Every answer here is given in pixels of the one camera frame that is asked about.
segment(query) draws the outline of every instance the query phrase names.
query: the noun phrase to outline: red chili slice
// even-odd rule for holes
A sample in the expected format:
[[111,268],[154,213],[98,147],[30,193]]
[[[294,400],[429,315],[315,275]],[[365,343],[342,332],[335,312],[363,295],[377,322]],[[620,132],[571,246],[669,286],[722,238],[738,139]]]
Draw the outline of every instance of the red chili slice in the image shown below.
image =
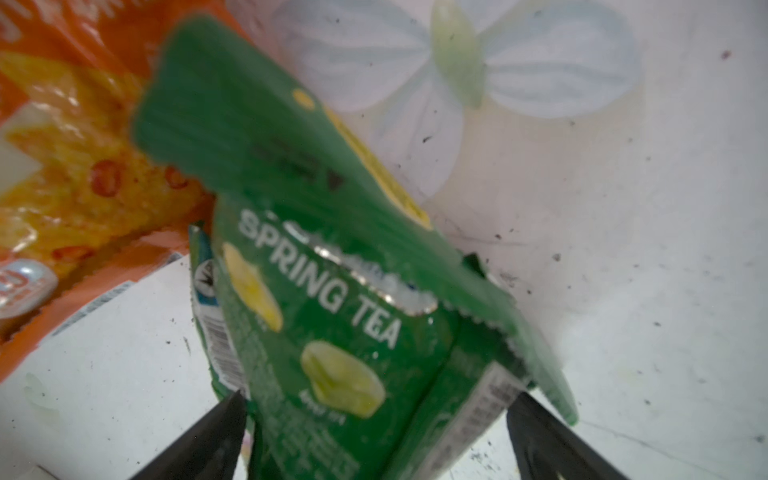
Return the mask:
[[123,166],[102,160],[91,167],[91,190],[101,197],[114,197],[123,184]]
[[80,260],[92,257],[94,253],[94,249],[88,245],[75,245],[57,248],[53,251],[53,258],[61,262],[79,262]]
[[176,167],[165,167],[165,182],[174,190],[184,188],[190,183]]

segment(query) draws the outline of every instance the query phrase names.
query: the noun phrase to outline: white petal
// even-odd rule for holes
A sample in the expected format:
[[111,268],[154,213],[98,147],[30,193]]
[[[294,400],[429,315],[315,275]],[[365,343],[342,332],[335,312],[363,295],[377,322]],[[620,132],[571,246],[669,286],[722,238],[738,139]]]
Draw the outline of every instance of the white petal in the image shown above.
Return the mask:
[[440,190],[455,166],[464,111],[431,63],[391,102],[374,124],[370,146],[421,203]]
[[531,14],[485,43],[491,97],[540,118],[596,111],[642,76],[640,52],[618,13],[570,2]]
[[337,111],[380,102],[429,60],[429,33],[389,0],[287,0],[273,21],[299,79]]
[[472,21],[476,33],[482,33],[493,25],[518,2],[519,0],[456,0]]

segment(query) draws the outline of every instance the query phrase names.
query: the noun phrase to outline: white barcode label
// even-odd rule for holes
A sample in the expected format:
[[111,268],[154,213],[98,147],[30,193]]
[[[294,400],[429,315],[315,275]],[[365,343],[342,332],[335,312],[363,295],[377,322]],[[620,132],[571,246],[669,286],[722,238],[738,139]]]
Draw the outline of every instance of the white barcode label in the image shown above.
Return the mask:
[[524,391],[517,377],[491,362],[413,478],[430,480],[443,473]]
[[83,319],[86,315],[96,310],[98,307],[104,305],[106,302],[109,302],[113,300],[116,296],[123,293],[125,290],[128,290],[128,288],[135,284],[135,282],[127,281],[123,282],[120,285],[116,286],[112,290],[109,290],[108,292],[104,292],[101,295],[97,296],[90,302],[86,303],[85,306],[80,308],[77,312],[72,313],[67,320],[62,323],[56,330],[51,332],[51,334],[48,336],[54,337],[57,336],[59,333],[65,331],[69,327],[73,326],[77,322]]
[[237,358],[237,351],[232,344],[221,308],[200,305],[197,295],[193,295],[193,298],[194,314],[203,329],[208,360],[219,376],[219,381],[230,390],[242,391],[246,398],[250,399],[243,365]]

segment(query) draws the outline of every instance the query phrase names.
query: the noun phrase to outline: scratch on surface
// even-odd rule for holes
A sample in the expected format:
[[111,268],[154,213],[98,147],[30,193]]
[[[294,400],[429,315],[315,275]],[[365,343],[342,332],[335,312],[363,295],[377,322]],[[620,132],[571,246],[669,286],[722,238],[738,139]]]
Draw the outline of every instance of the scratch on surface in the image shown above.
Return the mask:
[[467,240],[468,242],[480,243],[481,245],[498,245],[500,247],[525,247],[527,243],[524,242],[505,242],[499,240],[486,240],[483,238],[470,237],[469,235],[461,235],[458,233],[447,233],[445,235],[448,238],[456,240]]
[[663,455],[663,456],[667,457],[668,459],[673,460],[675,462],[683,463],[685,465],[688,465],[690,467],[695,468],[696,470],[701,470],[702,472],[706,472],[706,473],[708,473],[710,475],[714,475],[714,476],[716,476],[718,478],[721,478],[723,480],[728,480],[726,477],[723,477],[721,474],[719,474],[717,472],[713,472],[712,470],[709,470],[708,468],[704,468],[701,465],[698,465],[696,463],[689,462],[689,461],[684,460],[682,458],[678,458],[678,457],[676,457],[674,455],[671,455],[670,453],[665,452],[664,450],[659,449],[657,447],[654,447],[653,445],[651,445],[648,442],[644,442],[644,441],[642,441],[640,439],[636,439],[635,437],[633,437],[631,435],[627,435],[625,433],[617,432],[616,430],[609,429],[608,427],[603,427],[602,425],[598,425],[597,423],[587,422],[585,420],[582,420],[581,423],[583,423],[584,425],[589,425],[593,429],[602,430],[603,432],[611,433],[612,435],[616,435],[617,437],[620,437],[622,439],[629,440],[630,442],[637,443],[638,445],[643,446],[646,449],[653,450],[654,452],[656,452],[656,453],[658,453],[660,455]]

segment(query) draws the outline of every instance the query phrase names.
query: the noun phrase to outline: crimped green package flap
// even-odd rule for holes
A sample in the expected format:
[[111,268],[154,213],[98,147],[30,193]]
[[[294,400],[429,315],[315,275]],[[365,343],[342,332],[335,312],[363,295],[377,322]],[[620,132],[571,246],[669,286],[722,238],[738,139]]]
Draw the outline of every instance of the crimped green package flap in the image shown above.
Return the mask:
[[216,297],[284,478],[433,478],[482,432],[459,435],[461,422],[493,420],[468,406],[483,392],[510,402],[513,384],[538,385],[576,421],[548,347],[476,257],[333,112],[212,18],[166,45],[134,140],[218,194]]

